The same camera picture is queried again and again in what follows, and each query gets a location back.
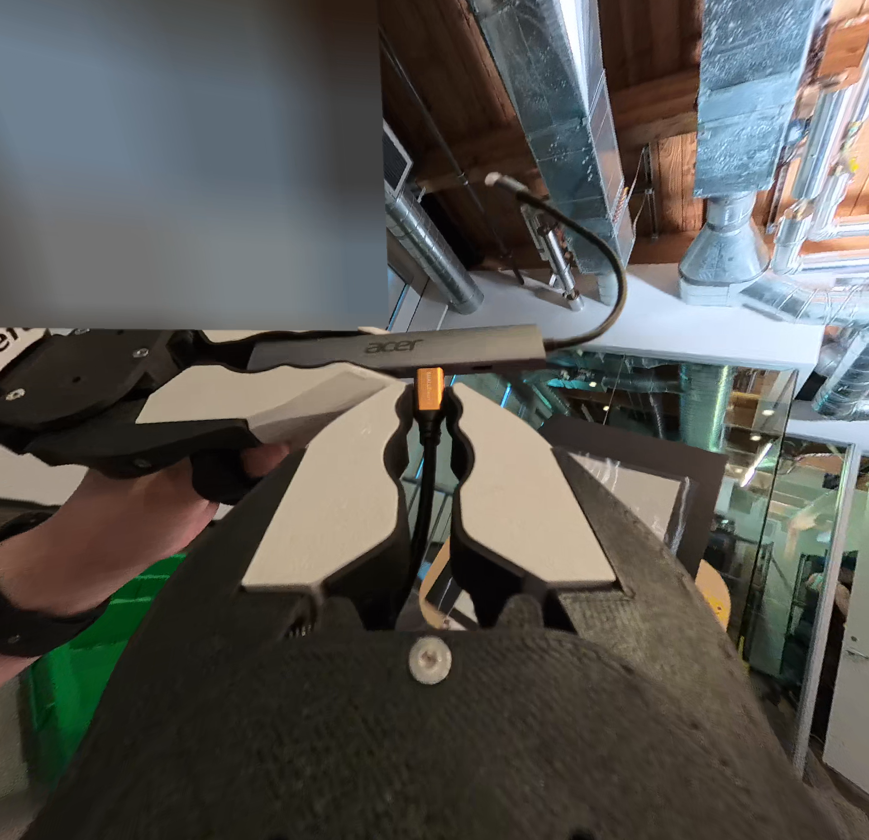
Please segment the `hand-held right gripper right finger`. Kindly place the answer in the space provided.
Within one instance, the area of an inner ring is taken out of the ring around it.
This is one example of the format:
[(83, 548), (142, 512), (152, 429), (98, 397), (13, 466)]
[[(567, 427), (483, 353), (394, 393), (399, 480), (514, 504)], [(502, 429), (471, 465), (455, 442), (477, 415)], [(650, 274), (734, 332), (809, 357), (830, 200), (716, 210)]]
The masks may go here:
[(502, 565), (524, 585), (583, 589), (615, 584), (614, 569), (549, 443), (522, 419), (460, 382), (451, 549)]

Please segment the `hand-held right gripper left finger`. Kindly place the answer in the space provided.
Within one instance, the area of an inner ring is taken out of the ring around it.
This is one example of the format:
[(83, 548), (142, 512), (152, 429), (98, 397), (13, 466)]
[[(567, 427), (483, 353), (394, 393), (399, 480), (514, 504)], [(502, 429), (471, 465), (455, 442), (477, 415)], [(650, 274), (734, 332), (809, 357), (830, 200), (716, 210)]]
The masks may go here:
[(248, 591), (323, 594), (327, 581), (385, 542), (399, 525), (399, 491), (385, 463), (402, 437), (393, 381), (335, 418), (308, 445), (248, 565)]

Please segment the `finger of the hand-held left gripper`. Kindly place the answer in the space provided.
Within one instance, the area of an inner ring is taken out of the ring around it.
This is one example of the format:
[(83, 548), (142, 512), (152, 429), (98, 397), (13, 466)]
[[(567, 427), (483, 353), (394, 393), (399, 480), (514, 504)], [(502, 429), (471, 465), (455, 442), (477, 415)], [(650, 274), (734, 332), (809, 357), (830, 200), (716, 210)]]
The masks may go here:
[(149, 396), (136, 425), (240, 420), (261, 443), (309, 441), (334, 418), (394, 387), (402, 383), (346, 362), (254, 373), (197, 365)]
[(386, 334), (388, 330), (385, 328), (372, 326), (348, 330), (194, 330), (192, 331), (192, 362), (220, 364), (233, 369), (247, 370), (254, 348), (263, 343), (311, 342), (320, 339)]

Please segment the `grey usb hub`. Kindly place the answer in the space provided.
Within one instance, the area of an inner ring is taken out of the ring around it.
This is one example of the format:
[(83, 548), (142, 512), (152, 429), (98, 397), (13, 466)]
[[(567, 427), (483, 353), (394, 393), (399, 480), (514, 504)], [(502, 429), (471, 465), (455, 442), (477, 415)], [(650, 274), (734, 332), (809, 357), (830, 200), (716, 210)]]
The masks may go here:
[(616, 300), (597, 327), (572, 337), (544, 338), (537, 325), (468, 327), (405, 334), (321, 335), (313, 338), (266, 339), (248, 359), (248, 372), (289, 367), (304, 370), (348, 363), (396, 378), (408, 378), (421, 368), (446, 372), (487, 373), (504, 368), (540, 368), (560, 350), (588, 344), (604, 335), (621, 316), (627, 298), (627, 279), (614, 250), (598, 235), (534, 195), (512, 176), (490, 172), (489, 188), (498, 188), (518, 202), (547, 214), (564, 228), (597, 248), (616, 279)]

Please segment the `person's left forearm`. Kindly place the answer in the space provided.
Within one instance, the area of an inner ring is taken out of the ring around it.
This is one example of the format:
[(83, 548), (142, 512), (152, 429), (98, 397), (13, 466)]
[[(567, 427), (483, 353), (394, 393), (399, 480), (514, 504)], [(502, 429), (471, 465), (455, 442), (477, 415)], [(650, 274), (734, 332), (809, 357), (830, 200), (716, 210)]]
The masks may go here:
[(11, 682), (20, 673), (42, 657), (44, 651), (37, 652), (35, 647), (24, 642), (1, 641), (1, 687)]

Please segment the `person's left hand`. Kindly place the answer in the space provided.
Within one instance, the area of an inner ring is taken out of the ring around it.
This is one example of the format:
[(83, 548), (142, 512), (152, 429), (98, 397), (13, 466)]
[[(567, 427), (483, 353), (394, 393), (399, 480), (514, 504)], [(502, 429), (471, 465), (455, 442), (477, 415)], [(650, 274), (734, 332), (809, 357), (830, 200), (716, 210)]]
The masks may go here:
[(78, 615), (184, 550), (218, 509), (196, 492), (188, 460), (136, 479), (90, 471), (49, 520), (2, 542), (2, 595), (23, 610)]

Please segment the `laminated instruction board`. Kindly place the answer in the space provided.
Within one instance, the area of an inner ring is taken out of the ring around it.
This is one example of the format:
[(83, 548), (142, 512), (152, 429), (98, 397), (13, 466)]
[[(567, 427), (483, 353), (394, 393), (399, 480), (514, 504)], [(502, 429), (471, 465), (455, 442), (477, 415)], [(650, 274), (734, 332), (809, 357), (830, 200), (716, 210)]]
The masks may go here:
[(540, 434), (570, 452), (696, 576), (725, 476), (725, 455), (563, 415), (548, 419)]

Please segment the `black wrist wrap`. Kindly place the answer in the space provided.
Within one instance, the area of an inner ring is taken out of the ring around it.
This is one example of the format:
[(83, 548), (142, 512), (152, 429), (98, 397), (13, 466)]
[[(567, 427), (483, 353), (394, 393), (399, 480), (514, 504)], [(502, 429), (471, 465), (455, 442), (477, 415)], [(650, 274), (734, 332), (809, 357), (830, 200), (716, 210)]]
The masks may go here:
[(1, 592), (1, 655), (37, 659), (70, 643), (90, 629), (108, 610), (111, 597), (76, 614), (60, 616), (17, 606)]

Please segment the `green plastic bin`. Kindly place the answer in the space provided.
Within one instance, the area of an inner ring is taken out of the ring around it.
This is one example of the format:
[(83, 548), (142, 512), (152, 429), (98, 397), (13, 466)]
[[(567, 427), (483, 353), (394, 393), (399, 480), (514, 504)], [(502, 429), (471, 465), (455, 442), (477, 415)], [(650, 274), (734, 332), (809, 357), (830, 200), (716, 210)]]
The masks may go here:
[(185, 557), (161, 560), (125, 584), (92, 626), (24, 671), (24, 756), (38, 784), (54, 786), (69, 765), (128, 641)]

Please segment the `silver insulated pipes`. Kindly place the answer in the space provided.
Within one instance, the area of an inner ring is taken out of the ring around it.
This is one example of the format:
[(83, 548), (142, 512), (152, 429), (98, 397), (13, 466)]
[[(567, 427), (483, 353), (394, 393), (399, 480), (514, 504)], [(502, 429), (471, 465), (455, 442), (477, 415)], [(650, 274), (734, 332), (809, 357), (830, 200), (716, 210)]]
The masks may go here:
[(855, 173), (852, 152), (866, 123), (867, 96), (867, 73), (850, 86), (828, 81), (821, 88), (792, 186), (794, 204), (781, 217), (775, 233), (770, 262), (774, 274), (843, 268), (852, 253), (827, 253), (817, 264), (802, 254), (804, 244), (868, 236), (866, 216), (837, 217)]

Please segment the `silver spiral air duct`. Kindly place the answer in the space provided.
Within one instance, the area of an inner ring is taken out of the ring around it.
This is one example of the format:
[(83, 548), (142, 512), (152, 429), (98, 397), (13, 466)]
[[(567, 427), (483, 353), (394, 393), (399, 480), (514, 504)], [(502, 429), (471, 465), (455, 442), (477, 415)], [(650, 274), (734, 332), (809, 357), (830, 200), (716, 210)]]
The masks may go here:
[(384, 189), (387, 230), (436, 286), (451, 309), (474, 313), (483, 293), (461, 264), (447, 239), (414, 196)]

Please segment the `silver rectangular air duct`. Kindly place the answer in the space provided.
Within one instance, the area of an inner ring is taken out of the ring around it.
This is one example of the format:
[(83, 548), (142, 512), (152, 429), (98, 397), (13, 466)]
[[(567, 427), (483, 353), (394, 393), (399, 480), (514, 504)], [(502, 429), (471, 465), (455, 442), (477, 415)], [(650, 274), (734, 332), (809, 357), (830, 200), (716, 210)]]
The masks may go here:
[(705, 218), (679, 296), (724, 307), (769, 267), (754, 205), (769, 190), (828, 0), (703, 0), (693, 196)]
[(559, 212), (626, 267), (635, 243), (598, 0), (468, 0)]

